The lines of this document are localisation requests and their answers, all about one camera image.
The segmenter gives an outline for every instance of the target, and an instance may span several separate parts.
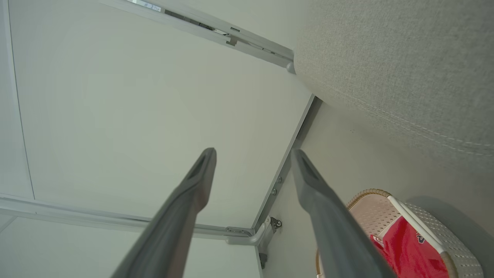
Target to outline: red clothing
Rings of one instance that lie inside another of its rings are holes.
[[[370,239],[399,278],[449,278],[441,255],[401,216],[382,243]]]

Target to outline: sofa cushion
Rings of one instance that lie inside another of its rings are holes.
[[[470,171],[494,169],[494,1],[314,0],[297,75],[375,130]]]

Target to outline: metal bracket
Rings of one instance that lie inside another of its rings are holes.
[[[257,230],[257,233],[255,235],[250,236],[250,237],[233,237],[229,236],[226,238],[226,243],[232,244],[232,245],[253,245],[257,246],[262,239],[262,236],[266,232],[266,229],[268,226],[271,224],[271,217],[268,216],[266,217],[266,220],[264,223],[261,224],[259,229]]]
[[[236,46],[237,42],[239,41],[237,37],[234,36],[227,36],[230,38],[230,41],[226,41],[226,44],[231,45],[231,46]]]
[[[268,254],[259,253],[259,261],[261,262],[261,269],[266,267],[266,262],[268,261]]]
[[[276,233],[276,230],[278,228],[280,228],[282,225],[281,221],[274,218],[274,217],[271,217],[271,229],[273,230],[273,233]]]
[[[251,229],[243,229],[243,228],[235,228],[235,227],[226,227],[227,232],[238,233],[239,235],[245,234],[246,236],[252,236],[254,234],[254,230]]]
[[[232,237],[232,236],[229,236],[226,238],[226,242],[228,244],[232,244],[232,245],[254,245],[254,246],[258,246],[260,244],[260,242],[262,241],[264,235],[266,234],[266,230],[269,226],[271,226],[271,230],[273,231],[273,233],[276,233],[276,230],[282,226],[282,223],[280,220],[268,215],[268,217],[266,217],[266,220],[264,221],[264,223],[261,224],[261,226],[259,227],[259,230],[257,230],[257,233],[255,233],[255,235],[250,236],[250,237]]]

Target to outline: stitched seam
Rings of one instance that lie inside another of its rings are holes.
[[[394,122],[394,121],[392,121],[392,120],[391,120],[391,119],[389,119],[389,118],[383,117],[383,116],[381,116],[381,115],[377,114],[375,111],[372,111],[372,110],[370,110],[370,109],[368,109],[368,108],[366,108],[366,107],[364,107],[364,106],[362,106],[362,105],[360,105],[360,104],[355,104],[355,105],[357,105],[358,107],[360,107],[360,108],[362,108],[362,109],[366,110],[367,112],[369,112],[369,113],[371,113],[371,114],[374,114],[375,116],[378,116],[378,117],[380,117],[380,118],[383,118],[383,119],[385,119],[385,120],[387,120],[387,121],[389,121],[389,122],[391,122],[391,123],[393,123],[393,124],[395,124],[395,125],[397,125],[397,126],[399,126],[399,127],[403,128],[403,129],[405,129],[405,130],[407,130],[407,131],[409,131],[409,132],[415,133],[415,134],[417,134],[417,135],[419,135],[419,136],[421,136],[421,137],[424,137],[424,138],[426,138],[426,139],[428,139],[428,140],[431,140],[431,141],[433,141],[433,142],[435,142],[435,143],[438,143],[438,144],[440,144],[440,145],[442,145],[442,146],[445,146],[445,147],[448,147],[448,148],[450,148],[450,149],[457,150],[457,151],[460,151],[460,152],[464,152],[464,153],[467,153],[467,154],[475,154],[475,155],[478,155],[478,156],[494,156],[493,154],[466,151],[466,150],[463,150],[463,149],[460,149],[460,148],[457,148],[457,147],[453,147],[453,146],[450,146],[450,145],[444,144],[444,143],[439,142],[439,141],[437,141],[437,140],[435,140],[435,139],[429,138],[429,137],[427,137],[427,136],[425,136],[425,135],[423,135],[423,134],[421,134],[421,133],[419,133],[419,132],[416,132],[416,131],[414,131],[414,130],[411,130],[411,129],[409,129],[409,128],[406,128],[406,127],[402,126],[401,124],[399,124],[399,123],[397,123],[397,122]]]
[[[421,126],[421,125],[418,125],[418,124],[412,123],[412,122],[407,121],[407,120],[405,120],[405,119],[403,119],[403,118],[400,118],[400,117],[398,117],[398,116],[396,116],[396,115],[394,115],[394,114],[392,114],[392,113],[389,113],[389,112],[386,112],[386,111],[384,111],[384,110],[382,110],[382,109],[379,109],[379,108],[377,108],[377,107],[375,107],[375,106],[373,106],[373,105],[371,105],[371,104],[369,104],[369,103],[367,103],[367,102],[365,102],[365,101],[363,101],[363,100],[360,100],[360,99],[358,99],[358,98],[356,98],[356,97],[354,97],[354,96],[352,96],[352,95],[349,95],[349,94],[347,94],[347,93],[344,93],[344,92],[342,92],[342,91],[340,91],[340,90],[338,90],[338,89],[336,89],[336,88],[334,88],[334,87],[332,87],[332,86],[330,86],[330,85],[328,85],[328,84],[326,84],[326,83],[323,83],[323,84],[324,84],[325,86],[327,86],[327,87],[329,87],[329,88],[333,89],[334,91],[336,91],[336,92],[340,93],[340,94],[344,94],[344,95],[346,95],[346,96],[348,96],[348,97],[351,97],[351,98],[355,99],[356,101],[362,102],[362,103],[364,103],[364,104],[366,104],[366,105],[368,105],[368,106],[370,106],[370,107],[372,107],[372,108],[374,108],[374,109],[377,109],[377,110],[379,110],[379,111],[382,111],[382,112],[384,112],[384,113],[386,113],[386,114],[389,114],[389,115],[391,115],[391,116],[393,116],[393,117],[395,117],[395,118],[398,118],[398,119],[400,119],[400,120],[402,120],[402,121],[405,121],[405,122],[407,122],[407,123],[409,123],[409,124],[411,124],[411,125],[414,125],[414,126],[420,127],[421,129],[427,130],[427,131],[429,131],[429,132],[432,132],[432,133],[434,133],[434,134],[436,134],[436,135],[439,135],[439,136],[441,136],[441,137],[444,137],[444,138],[446,138],[446,139],[455,140],[455,141],[457,141],[457,142],[461,142],[461,143],[465,143],[465,144],[472,144],[472,145],[476,145],[476,146],[486,146],[486,147],[490,147],[490,146],[492,146],[492,144],[479,144],[479,143],[474,143],[474,142],[468,142],[468,141],[463,141],[463,140],[460,140],[460,139],[451,138],[451,137],[448,137],[448,136],[446,136],[446,135],[443,135],[443,134],[437,133],[437,132],[435,132],[435,131],[433,131],[433,130],[430,130],[430,129],[427,129],[427,128],[425,128],[425,127]]]

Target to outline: woven basket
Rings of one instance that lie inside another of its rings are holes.
[[[391,224],[403,216],[441,255],[450,278],[482,278],[482,267],[465,245],[427,211],[401,202],[386,191],[367,189],[347,204],[348,210],[367,235],[382,238]],[[319,278],[324,278],[319,251],[316,254]]]

